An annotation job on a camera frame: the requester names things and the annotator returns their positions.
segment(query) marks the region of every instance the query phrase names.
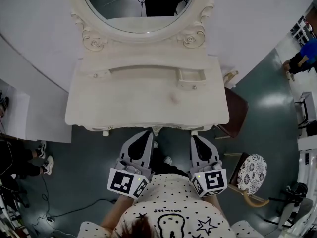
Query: hair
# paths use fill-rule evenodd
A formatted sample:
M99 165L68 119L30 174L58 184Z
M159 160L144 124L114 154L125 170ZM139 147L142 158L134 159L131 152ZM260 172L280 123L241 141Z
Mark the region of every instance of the hair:
M158 233L153 229L147 217L132 222L128 227L126 222L122 225L122 234L114 233L114 238L158 238Z

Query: star print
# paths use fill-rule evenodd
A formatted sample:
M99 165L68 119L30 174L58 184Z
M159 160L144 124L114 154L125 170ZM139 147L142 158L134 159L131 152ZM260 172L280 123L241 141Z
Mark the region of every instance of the star print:
M199 222L198 225L200 227L196 231L205 230L207 235L209 235L211 233L210 229L217 228L216 226L211 225L210 221L211 221L211 218L209 218L206 222L198 220L198 222Z
M141 213L139 213L139 216L138 217L136 217L136 218L140 218L140 219L142 219L142 218L144 218L145 217L145 215L146 215L147 213L145 213L145 214L141 214Z

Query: mirror frame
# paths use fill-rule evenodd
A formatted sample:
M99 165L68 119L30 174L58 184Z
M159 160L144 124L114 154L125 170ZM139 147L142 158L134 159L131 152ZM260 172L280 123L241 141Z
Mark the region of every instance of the mirror frame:
M104 43L115 40L124 43L153 43L177 36L182 32L184 46L196 48L205 41L204 18L209 17L213 8L213 0L192 0L187 9L170 25L149 33L130 33L118 30L98 18L85 0L70 0L76 24L83 32L83 42L87 49L99 51ZM203 41L197 42L189 32L203 35Z

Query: white vanity table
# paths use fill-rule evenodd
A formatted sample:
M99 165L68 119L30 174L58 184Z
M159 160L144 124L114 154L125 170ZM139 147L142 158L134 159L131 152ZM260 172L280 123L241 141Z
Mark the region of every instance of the white vanity table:
M87 50L73 75L67 124L108 135L120 127L205 130L229 121L219 62L205 49L212 0L190 0L174 20L106 20L89 0L71 2Z

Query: dark green floor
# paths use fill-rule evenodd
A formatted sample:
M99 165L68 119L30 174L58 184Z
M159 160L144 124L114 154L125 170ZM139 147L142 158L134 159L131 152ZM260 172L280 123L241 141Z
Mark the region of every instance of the dark green floor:
M280 190L296 182L298 172L297 120L293 97L289 84L281 71L281 62L273 50L234 89L249 104L249 112L239 136L235 139L214 140L218 130L200 133L214 142L219 150L223 166L230 176L237 159L223 157L224 151L247 152L263 156L268 165L268 173L257 196L279 197ZM45 176L49 190L50 214L58 215L83 207L99 198L115 199L117 196L107 191L109 168L118 157L121 145L138 128L123 128L111 131L110 137L90 132L82 127L73 127L72 144L48 143L48 152L55 158L51 176ZM189 170L190 132L164 128L157 137L163 153L173 159L173 164ZM25 223L36 223L38 216L45 214L47 204L41 198L45 187L41 177L28 177L22 181L28 191L31 203L29 209L22 210ZM263 208L251 208L243 197L230 189L219 196L220 204L230 224L247 220L266 237L278 237L276 226L262 221L262 217L273 218L281 207L275 202ZM82 221L100 223L110 209L108 202L74 214L57 218L52 225L66 233L77 235ZM49 237L53 229L40 220L36 227L40 237ZM55 232L56 237L65 235Z

